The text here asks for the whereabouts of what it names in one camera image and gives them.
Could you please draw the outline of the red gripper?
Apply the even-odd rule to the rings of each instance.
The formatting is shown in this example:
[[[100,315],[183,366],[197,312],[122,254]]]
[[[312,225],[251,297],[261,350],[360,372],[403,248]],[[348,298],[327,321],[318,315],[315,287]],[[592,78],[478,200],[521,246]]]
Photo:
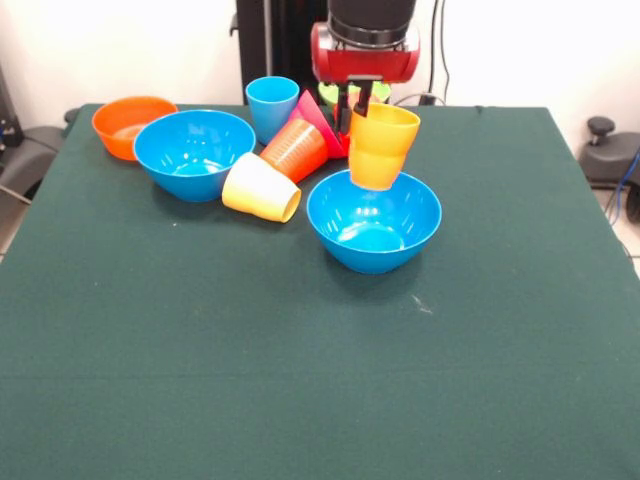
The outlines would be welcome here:
[[[353,110],[366,117],[373,81],[408,82],[416,71],[420,50],[420,35],[416,27],[410,27],[405,39],[397,46],[364,49],[340,41],[330,32],[327,23],[315,23],[311,30],[312,71],[318,81],[338,84],[336,132],[340,135],[349,132],[348,83],[360,88]]]

